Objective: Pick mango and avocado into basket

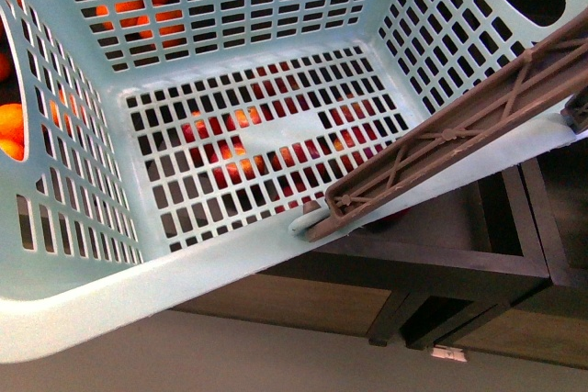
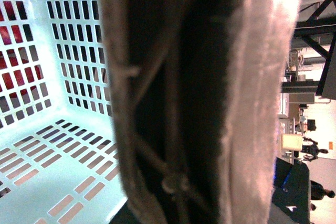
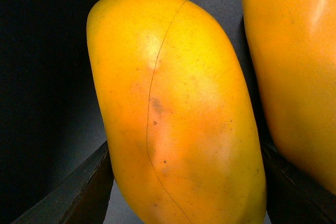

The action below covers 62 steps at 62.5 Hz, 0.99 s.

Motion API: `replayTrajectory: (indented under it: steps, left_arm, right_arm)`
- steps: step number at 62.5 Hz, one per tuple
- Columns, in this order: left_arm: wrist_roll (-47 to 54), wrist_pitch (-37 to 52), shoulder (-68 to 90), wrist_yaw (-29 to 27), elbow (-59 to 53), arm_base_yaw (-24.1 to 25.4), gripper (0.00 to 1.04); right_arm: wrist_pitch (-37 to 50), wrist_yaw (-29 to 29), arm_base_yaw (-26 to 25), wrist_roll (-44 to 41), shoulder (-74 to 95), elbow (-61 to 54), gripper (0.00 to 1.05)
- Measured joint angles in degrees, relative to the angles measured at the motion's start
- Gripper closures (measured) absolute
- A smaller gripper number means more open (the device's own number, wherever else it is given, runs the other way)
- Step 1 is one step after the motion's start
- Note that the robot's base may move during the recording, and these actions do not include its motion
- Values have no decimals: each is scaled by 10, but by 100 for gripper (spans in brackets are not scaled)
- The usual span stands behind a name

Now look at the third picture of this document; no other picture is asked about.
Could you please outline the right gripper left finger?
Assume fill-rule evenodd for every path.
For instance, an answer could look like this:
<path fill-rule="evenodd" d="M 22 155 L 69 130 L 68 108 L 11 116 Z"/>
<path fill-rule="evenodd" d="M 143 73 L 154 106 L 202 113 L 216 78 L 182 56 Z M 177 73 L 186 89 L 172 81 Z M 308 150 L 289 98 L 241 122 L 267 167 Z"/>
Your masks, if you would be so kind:
<path fill-rule="evenodd" d="M 105 142 L 55 190 L 13 223 L 103 223 L 113 180 Z"/>

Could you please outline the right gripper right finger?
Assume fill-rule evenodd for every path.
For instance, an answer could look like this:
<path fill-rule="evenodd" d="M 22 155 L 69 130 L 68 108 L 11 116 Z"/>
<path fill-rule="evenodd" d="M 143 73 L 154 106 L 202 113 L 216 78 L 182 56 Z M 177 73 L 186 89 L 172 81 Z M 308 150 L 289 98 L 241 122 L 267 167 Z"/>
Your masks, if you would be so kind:
<path fill-rule="evenodd" d="M 335 223 L 335 195 L 261 145 L 267 180 L 267 212 L 272 223 Z"/>

